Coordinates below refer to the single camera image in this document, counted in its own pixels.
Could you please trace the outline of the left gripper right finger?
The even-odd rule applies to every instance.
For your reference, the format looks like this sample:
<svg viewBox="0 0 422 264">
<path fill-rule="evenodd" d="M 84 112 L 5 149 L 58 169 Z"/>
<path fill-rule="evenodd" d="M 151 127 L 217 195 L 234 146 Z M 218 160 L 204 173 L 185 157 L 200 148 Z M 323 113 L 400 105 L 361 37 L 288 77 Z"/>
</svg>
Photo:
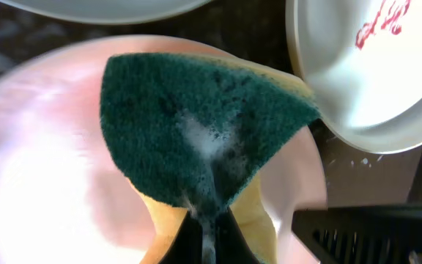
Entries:
<svg viewBox="0 0 422 264">
<path fill-rule="evenodd" d="M 229 208 L 215 220 L 215 255 L 217 264 L 260 264 Z"/>
</svg>

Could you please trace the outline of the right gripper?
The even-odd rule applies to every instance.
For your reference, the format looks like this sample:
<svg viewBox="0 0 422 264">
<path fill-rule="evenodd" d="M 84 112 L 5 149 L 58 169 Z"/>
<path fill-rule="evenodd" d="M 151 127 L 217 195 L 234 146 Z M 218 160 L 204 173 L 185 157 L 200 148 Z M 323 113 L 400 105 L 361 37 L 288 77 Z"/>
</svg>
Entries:
<svg viewBox="0 0 422 264">
<path fill-rule="evenodd" d="M 297 210 L 292 231 L 323 264 L 422 263 L 422 204 Z"/>
</svg>

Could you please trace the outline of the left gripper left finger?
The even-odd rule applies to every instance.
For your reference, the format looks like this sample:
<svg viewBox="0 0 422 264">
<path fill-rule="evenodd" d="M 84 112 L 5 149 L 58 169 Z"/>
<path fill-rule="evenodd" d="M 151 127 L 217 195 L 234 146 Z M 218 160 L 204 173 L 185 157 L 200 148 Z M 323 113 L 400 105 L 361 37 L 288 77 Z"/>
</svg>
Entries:
<svg viewBox="0 0 422 264">
<path fill-rule="evenodd" d="M 187 212 L 172 244 L 159 264 L 201 264 L 202 238 L 200 223 Z"/>
</svg>

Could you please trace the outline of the green yellow sponge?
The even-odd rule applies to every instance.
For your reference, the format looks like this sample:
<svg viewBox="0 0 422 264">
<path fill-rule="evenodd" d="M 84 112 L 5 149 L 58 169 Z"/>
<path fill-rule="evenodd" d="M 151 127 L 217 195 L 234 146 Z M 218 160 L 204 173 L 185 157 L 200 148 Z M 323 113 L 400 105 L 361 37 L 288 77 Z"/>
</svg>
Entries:
<svg viewBox="0 0 422 264">
<path fill-rule="evenodd" d="M 142 194 L 201 226 L 200 262 L 218 263 L 230 204 L 319 117 L 301 81 L 190 54 L 108 59 L 100 127 L 116 167 Z"/>
</svg>

